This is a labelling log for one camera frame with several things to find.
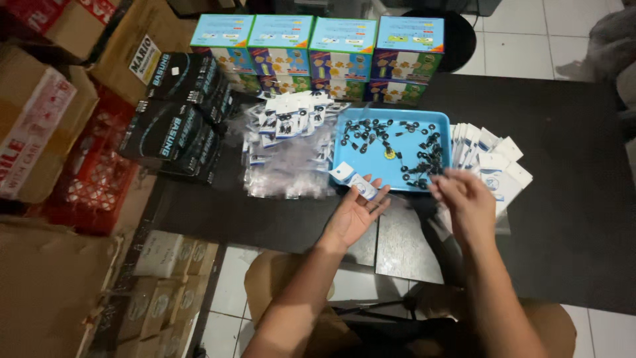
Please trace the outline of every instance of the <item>hand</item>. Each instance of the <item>hand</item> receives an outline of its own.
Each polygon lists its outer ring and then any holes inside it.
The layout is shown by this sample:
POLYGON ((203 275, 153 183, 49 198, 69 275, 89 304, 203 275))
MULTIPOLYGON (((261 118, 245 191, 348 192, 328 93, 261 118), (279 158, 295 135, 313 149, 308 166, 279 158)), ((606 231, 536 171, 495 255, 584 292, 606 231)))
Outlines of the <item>hand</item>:
POLYGON ((496 250, 496 202, 486 185, 468 171, 450 168, 445 176, 432 176, 431 181, 431 194, 450 210, 453 233, 462 251, 496 250))
MULTIPOLYGON (((363 178, 368 182, 371 180, 371 175, 365 175, 363 178)), ((371 183, 377 189, 380 188, 381 184, 382 179, 380 178, 371 183)), ((366 232, 369 225, 389 207, 391 199, 386 199, 380 206, 377 203, 380 203, 390 189, 389 185, 384 185, 378 191, 373 202, 369 202, 358 194, 355 185, 351 187, 327 223, 321 241, 329 240, 330 243, 335 243, 346 251, 366 232)))

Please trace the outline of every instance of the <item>blue tray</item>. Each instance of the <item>blue tray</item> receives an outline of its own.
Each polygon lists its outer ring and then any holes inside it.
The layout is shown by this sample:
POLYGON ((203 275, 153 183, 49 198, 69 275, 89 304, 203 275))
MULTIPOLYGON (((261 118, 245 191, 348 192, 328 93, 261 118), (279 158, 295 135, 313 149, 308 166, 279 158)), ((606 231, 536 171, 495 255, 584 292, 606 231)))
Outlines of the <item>blue tray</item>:
MULTIPOLYGON (((426 142, 426 139, 434 132, 439 133, 438 143, 442 147, 442 165, 444 168, 450 166, 450 121, 444 113, 429 112, 429 111, 417 111, 417 110, 392 110, 383 108, 349 108, 343 111, 338 116, 338 124, 336 125, 336 146, 333 156, 333 166, 336 167, 341 162, 347 162, 352 166, 360 175, 373 175, 373 179, 382 178, 382 185, 389 184, 391 190, 402 190, 410 192, 427 192, 428 190, 420 189, 418 187, 412 187, 407 185, 402 179, 404 173, 400 168, 402 165, 409 168, 415 168, 420 160, 417 158, 417 152, 430 152, 430 150, 422 150, 419 145, 422 142, 426 142), (393 119, 393 124, 386 128, 389 139, 387 141, 391 144, 391 148, 396 152, 402 153, 402 160, 397 157, 394 159, 387 159, 384 155, 385 147, 382 145, 382 138, 377 138, 373 144, 367 146, 365 154, 360 153, 360 147, 365 143, 362 138, 354 138, 354 132, 349 131, 350 136, 347 145, 343 146, 340 141, 343 139, 346 123, 348 120, 353 121, 356 124, 359 120, 379 119, 380 123, 386 123, 389 119, 393 119), (406 130, 406 127, 400 125, 400 121, 407 121, 409 124, 414 122, 419 123, 419 127, 415 132, 410 133, 406 130), (435 125, 435 130, 429 130, 428 134, 422 134, 422 129, 428 129, 430 124, 435 125), (396 137, 397 132, 403 132, 399 137, 396 137), (354 150, 351 141, 356 143, 359 148, 354 150)), ((422 175, 422 178, 426 178, 430 182, 430 179, 426 174, 422 175)))

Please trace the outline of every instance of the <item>red plastic crate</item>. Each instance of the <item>red plastic crate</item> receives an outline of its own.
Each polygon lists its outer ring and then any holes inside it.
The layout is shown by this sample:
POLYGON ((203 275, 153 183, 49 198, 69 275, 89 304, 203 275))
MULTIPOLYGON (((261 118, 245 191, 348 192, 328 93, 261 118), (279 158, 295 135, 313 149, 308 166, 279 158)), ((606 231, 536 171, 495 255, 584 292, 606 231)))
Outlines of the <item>red plastic crate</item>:
POLYGON ((39 216, 81 234, 107 236, 137 169, 117 154, 135 108, 105 86, 95 86, 99 102, 39 216))

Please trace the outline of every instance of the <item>white tile floor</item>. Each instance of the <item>white tile floor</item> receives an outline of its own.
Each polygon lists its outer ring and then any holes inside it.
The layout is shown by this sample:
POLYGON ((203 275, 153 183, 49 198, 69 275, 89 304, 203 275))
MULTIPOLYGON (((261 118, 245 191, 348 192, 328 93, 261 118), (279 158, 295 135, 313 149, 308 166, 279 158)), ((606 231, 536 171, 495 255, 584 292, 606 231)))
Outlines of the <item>white tile floor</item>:
MULTIPOLYGON (((478 19, 477 49, 457 73, 576 80, 573 62, 584 59, 590 29, 603 16, 622 8, 620 0, 503 0, 491 17, 478 19), (563 73, 557 72, 557 66, 565 66, 560 69, 563 73)), ((471 24, 475 20, 465 17, 471 24)), ((243 279, 257 254, 253 248, 228 248, 203 338, 210 358, 240 357, 254 334, 243 279)), ((332 304, 393 301, 415 284, 356 270, 357 266, 347 264, 338 270, 332 304)), ((575 358, 634 356, 635 316, 563 307, 578 333, 575 358)), ((406 316, 399 308, 382 313, 406 316)))

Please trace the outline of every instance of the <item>person's left hand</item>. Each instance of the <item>person's left hand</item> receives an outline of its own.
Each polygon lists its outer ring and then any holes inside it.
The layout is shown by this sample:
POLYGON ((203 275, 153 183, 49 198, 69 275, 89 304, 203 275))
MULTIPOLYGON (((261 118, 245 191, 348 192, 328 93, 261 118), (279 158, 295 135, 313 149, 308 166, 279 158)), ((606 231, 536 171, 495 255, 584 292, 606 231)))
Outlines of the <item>person's left hand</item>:
MULTIPOLYGON (((371 180, 371 175, 365 175, 363 178, 368 182, 371 180)), ((381 184, 382 179, 380 178, 371 183, 378 189, 380 189, 381 184)), ((344 249, 356 243, 369 228, 369 225, 391 204, 391 199, 381 202, 390 189, 389 185, 384 185, 373 201, 369 202, 358 194, 355 185, 351 187, 327 223, 322 237, 327 240, 336 240, 338 244, 343 245, 344 249)))

